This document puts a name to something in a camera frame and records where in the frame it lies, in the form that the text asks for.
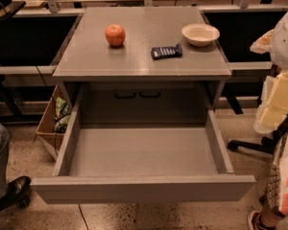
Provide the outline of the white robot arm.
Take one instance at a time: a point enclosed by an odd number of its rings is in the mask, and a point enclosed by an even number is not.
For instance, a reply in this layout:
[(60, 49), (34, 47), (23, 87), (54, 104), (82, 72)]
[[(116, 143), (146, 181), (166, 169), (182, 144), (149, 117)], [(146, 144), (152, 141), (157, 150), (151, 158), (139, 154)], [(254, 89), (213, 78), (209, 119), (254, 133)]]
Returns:
[(253, 125), (258, 133), (270, 133), (277, 130), (288, 115), (288, 12), (272, 30), (252, 44), (251, 51), (269, 53), (272, 64), (280, 68), (276, 77), (268, 76), (264, 80), (261, 105)]

